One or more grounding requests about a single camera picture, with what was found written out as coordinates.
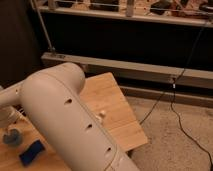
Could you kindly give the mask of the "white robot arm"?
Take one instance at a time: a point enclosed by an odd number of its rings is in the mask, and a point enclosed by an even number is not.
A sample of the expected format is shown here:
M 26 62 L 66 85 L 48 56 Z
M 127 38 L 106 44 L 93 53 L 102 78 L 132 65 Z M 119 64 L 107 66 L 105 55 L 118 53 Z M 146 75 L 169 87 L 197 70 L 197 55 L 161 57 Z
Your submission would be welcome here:
M 72 171 L 139 171 L 79 98 L 82 69 L 63 63 L 0 91 L 0 108 L 21 105 Z

